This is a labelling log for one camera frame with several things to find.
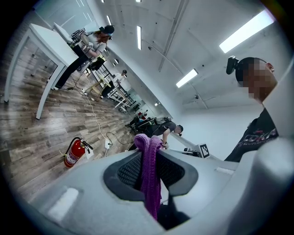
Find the wooden floor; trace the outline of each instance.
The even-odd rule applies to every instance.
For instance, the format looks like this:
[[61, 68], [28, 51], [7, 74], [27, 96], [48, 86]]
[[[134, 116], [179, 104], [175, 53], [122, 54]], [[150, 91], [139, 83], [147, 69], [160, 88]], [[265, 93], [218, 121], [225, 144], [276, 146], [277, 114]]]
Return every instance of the wooden floor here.
[[[24, 24], [19, 32], [23, 34], [27, 26]], [[15, 36], [12, 40], [15, 43], [21, 37]], [[43, 60], [45, 64], [47, 59], [40, 51], [33, 57], [35, 49], [36, 46], [28, 42], [22, 51], [13, 74], [8, 104], [4, 102], [4, 87], [15, 46], [8, 47], [0, 65], [1, 169], [11, 188], [27, 201], [68, 171], [61, 153], [66, 151], [74, 137], [81, 137], [94, 147], [94, 157], [87, 160], [83, 156], [77, 165], [104, 157], [105, 154], [104, 138], [99, 132], [92, 108], [87, 98], [78, 91], [51, 91], [41, 119], [35, 118], [46, 80], [56, 67], [53, 63], [48, 68], [42, 66], [34, 77], [30, 76], [37, 60]], [[80, 74], [75, 72], [72, 77], [63, 88], [74, 86], [73, 79], [77, 81]], [[92, 75], [88, 79], [82, 76], [77, 89], [87, 88], [94, 82]], [[109, 131], [116, 134], [121, 142], [130, 143], [133, 140], [133, 135], [124, 126], [131, 120], [128, 114], [120, 113], [114, 108], [116, 104], [108, 99], [90, 102], [105, 137]], [[109, 137], [114, 145], [108, 150], [108, 157], [130, 147], [130, 144], [121, 145], [113, 135]]]

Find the bending person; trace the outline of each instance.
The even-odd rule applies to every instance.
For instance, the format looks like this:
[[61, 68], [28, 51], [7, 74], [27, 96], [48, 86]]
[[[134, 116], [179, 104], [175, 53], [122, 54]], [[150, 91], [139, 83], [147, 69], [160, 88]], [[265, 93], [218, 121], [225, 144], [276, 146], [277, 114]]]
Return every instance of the bending person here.
[[[148, 126], [146, 128], [146, 131], [144, 132], [145, 135], [147, 135], [149, 138], [151, 138], [153, 135], [163, 135], [162, 137], [162, 147], [165, 148], [165, 145], [167, 144], [167, 138], [169, 134], [173, 131], [176, 134], [181, 134], [183, 132], [184, 128], [181, 125], [176, 125], [174, 122], [169, 121], [163, 124], [159, 125], [152, 125]], [[129, 151], [136, 149], [135, 144], [133, 144]]]
[[122, 73], [116, 73], [114, 74], [114, 78], [112, 78], [112, 81], [109, 82], [110, 86], [106, 86], [104, 89], [103, 89], [103, 92], [101, 93], [101, 99], [103, 99], [104, 97], [107, 96], [108, 93], [110, 93], [118, 84], [121, 83], [121, 80], [125, 80], [126, 78], [126, 75], [127, 74], [127, 71], [126, 70], [123, 70]]
[[69, 76], [75, 70], [77, 70], [80, 65], [82, 65], [86, 61], [97, 58], [106, 48], [107, 41], [109, 37], [112, 36], [113, 32], [114, 27], [112, 25], [107, 25], [103, 30], [88, 32], [89, 35], [87, 36], [87, 39], [89, 40], [89, 42], [93, 43], [93, 47], [89, 49], [87, 46], [82, 45], [82, 43], [80, 42], [73, 48], [79, 58], [75, 60], [70, 66], [68, 66], [68, 68], [58, 80], [54, 89], [60, 89], [66, 83]]
[[[228, 59], [226, 73], [231, 74], [234, 69], [239, 85], [248, 88], [249, 96], [263, 106], [262, 102], [277, 85], [273, 65], [259, 58], [247, 57], [239, 61], [231, 56]], [[278, 137], [274, 122], [264, 106], [263, 108], [260, 116], [249, 124], [243, 137], [225, 161], [239, 162], [244, 153], [258, 150], [264, 143]]]

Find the purple scarf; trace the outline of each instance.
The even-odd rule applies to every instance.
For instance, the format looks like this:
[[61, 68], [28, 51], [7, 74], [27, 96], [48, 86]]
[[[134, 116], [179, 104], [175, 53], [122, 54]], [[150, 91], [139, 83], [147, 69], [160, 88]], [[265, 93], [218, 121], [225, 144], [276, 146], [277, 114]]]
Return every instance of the purple scarf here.
[[157, 136], [152, 136], [150, 139], [145, 134], [138, 134], [134, 143], [143, 152], [141, 192], [145, 195], [145, 207], [157, 220], [161, 185], [156, 173], [156, 152], [160, 149], [162, 141]]

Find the fire extinguisher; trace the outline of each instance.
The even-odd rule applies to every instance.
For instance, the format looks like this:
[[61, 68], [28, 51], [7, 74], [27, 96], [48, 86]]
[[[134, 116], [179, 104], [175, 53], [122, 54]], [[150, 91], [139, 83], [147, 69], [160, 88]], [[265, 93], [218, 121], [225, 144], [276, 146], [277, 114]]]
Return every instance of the fire extinguisher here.
[[64, 164], [69, 168], [73, 167], [74, 164], [84, 155], [85, 149], [88, 151], [88, 153], [90, 153], [89, 148], [93, 150], [92, 146], [89, 145], [86, 141], [79, 137], [75, 137], [65, 153]]

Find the black pants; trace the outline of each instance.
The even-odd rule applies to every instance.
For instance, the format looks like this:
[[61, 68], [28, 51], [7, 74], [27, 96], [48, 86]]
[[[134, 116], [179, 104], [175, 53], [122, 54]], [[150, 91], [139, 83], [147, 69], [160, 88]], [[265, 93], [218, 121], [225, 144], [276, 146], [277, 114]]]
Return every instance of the black pants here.
[[79, 66], [85, 63], [89, 58], [85, 55], [83, 50], [80, 48], [79, 45], [76, 45], [73, 48], [73, 51], [78, 55], [78, 59], [76, 59], [68, 68], [64, 71], [63, 75], [61, 75], [60, 79], [58, 80], [56, 87], [61, 88], [68, 80], [69, 76], [77, 70]]
[[113, 84], [112, 81], [109, 82], [109, 85], [111, 85], [111, 87], [106, 86], [106, 87], [104, 88], [103, 92], [101, 93], [101, 95], [102, 95], [103, 97], [106, 97], [107, 94], [108, 94], [109, 92], [111, 92], [111, 91], [115, 88], [115, 86], [114, 86], [114, 84]]
[[135, 116], [134, 119], [129, 123], [129, 125], [133, 125], [134, 123], [137, 124], [139, 122], [138, 116]]

